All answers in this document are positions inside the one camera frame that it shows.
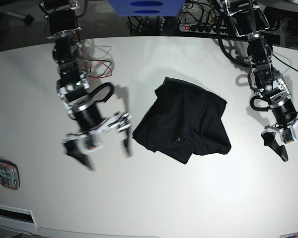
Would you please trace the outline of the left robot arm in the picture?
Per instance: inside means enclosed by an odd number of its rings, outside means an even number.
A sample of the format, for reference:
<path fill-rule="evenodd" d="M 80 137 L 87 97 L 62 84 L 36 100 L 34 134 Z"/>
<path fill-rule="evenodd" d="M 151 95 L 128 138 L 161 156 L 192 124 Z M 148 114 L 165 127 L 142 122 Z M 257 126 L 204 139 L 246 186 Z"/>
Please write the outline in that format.
<path fill-rule="evenodd" d="M 273 47 L 262 34 L 270 28 L 267 17 L 256 0 L 220 0 L 218 4 L 222 9 L 216 25 L 219 46 L 231 62 L 249 68 L 247 80 L 254 93 L 250 99 L 251 108 L 257 112 L 271 111 L 276 120 L 261 133 L 264 145 L 286 162 L 289 158 L 285 146 L 297 141 L 298 111 L 283 75 L 272 64 Z M 220 33 L 223 22 L 231 24 L 237 37 L 247 38 L 244 61 L 237 60 L 224 49 Z"/>

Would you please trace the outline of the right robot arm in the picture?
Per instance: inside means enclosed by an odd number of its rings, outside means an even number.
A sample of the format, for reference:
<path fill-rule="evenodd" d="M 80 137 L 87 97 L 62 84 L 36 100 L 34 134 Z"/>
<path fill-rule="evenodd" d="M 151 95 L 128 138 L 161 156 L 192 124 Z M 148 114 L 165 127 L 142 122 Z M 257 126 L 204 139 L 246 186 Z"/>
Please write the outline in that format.
<path fill-rule="evenodd" d="M 42 0 L 38 4 L 49 24 L 50 35 L 55 45 L 53 59 L 57 63 L 60 79 L 57 81 L 58 97 L 65 105 L 70 119 L 78 124 L 78 132 L 68 133 L 63 141 L 65 152 L 90 170 L 93 165 L 88 157 L 102 147 L 99 134 L 115 129 L 126 134 L 123 145 L 130 154 L 129 137 L 131 115 L 116 112 L 111 117 L 103 117 L 97 107 L 98 103 L 107 102 L 114 94 L 115 87 L 105 82 L 90 89 L 89 81 L 93 78 L 92 60 L 83 54 L 82 44 L 75 40 L 81 30 L 78 24 L 79 8 L 75 0 Z"/>

